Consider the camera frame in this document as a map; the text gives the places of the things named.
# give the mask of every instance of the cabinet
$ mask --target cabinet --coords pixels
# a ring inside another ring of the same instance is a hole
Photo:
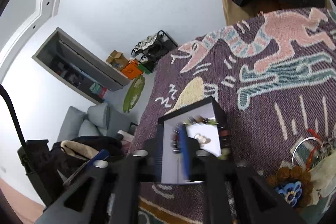
[[[129,83],[121,72],[97,58],[60,28],[48,37],[32,58],[62,83],[96,104],[103,102],[106,89],[119,90]]]

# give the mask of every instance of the pink animal pattern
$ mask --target pink animal pattern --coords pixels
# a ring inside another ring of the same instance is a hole
[[[335,50],[335,45],[326,32],[319,32],[311,36],[307,29],[316,31],[320,21],[328,21],[328,17],[316,8],[312,8],[309,17],[305,17],[295,12],[285,12],[278,14],[272,12],[264,15],[264,31],[278,43],[279,50],[270,56],[258,60],[254,64],[256,73],[265,72],[271,64],[279,63],[294,56],[295,51],[291,45],[296,41],[301,47],[313,46],[319,42],[324,42],[326,46]]]
[[[328,21],[328,17],[317,8],[311,9],[308,18],[290,11],[284,13],[271,12],[263,16],[265,22],[251,43],[244,42],[233,26],[227,26],[207,34],[202,41],[193,40],[183,44],[179,47],[179,50],[188,53],[188,55],[171,55],[172,63],[176,58],[191,57],[187,65],[180,71],[180,73],[188,72],[206,57],[219,39],[225,40],[231,52],[239,58],[248,58],[259,54],[274,39],[278,44],[278,51],[255,62],[254,71],[257,74],[265,72],[274,63],[293,57],[295,51],[291,45],[292,41],[296,41],[301,47],[324,42],[329,49],[335,49],[334,43],[326,32],[309,36],[306,31],[306,28],[316,31],[321,20]]]
[[[180,71],[180,73],[187,72],[193,69],[197,64],[199,64],[208,54],[208,52],[212,49],[215,43],[218,41],[219,38],[223,37],[223,33],[225,32],[226,28],[221,28],[216,32],[212,32],[207,34],[202,41],[193,40],[183,44],[179,47],[179,50],[182,52],[188,53],[186,56],[176,56],[171,55],[173,58],[172,63],[175,61],[176,58],[189,58],[189,62],[186,66]]]

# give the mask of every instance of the woven blanket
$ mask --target woven blanket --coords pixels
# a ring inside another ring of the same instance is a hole
[[[317,8],[267,13],[183,44],[158,64],[131,150],[155,136],[166,112],[212,96],[227,113],[236,160],[264,177],[291,167],[307,129],[335,135],[335,45],[336,15]],[[312,149],[305,142],[295,164],[305,167]],[[202,185],[142,183],[139,217],[201,223],[203,195]]]

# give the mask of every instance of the black cable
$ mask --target black cable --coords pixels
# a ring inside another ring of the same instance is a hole
[[[31,159],[31,153],[30,151],[27,149],[27,144],[26,144],[26,141],[25,141],[25,138],[23,137],[22,135],[22,130],[21,130],[21,127],[20,127],[20,124],[19,124],[19,121],[17,119],[17,116],[16,116],[16,113],[15,113],[15,109],[14,109],[14,106],[12,104],[12,101],[7,93],[7,91],[4,89],[4,87],[0,84],[0,94],[1,94],[1,97],[5,100],[6,102],[6,105],[8,107],[8,110],[9,110],[9,113],[12,117],[12,120],[13,120],[13,123],[14,123],[14,126],[15,126],[15,129],[16,129],[16,133],[17,133],[17,136],[19,137],[19,140],[20,140],[20,143],[21,143],[21,146],[27,156],[27,160],[30,164],[30,166],[33,166],[30,159]]]

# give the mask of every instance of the blue flower ornament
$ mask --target blue flower ornament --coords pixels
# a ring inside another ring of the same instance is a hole
[[[295,183],[288,183],[284,186],[276,187],[275,190],[283,196],[285,201],[292,207],[294,207],[302,195],[301,181]]]

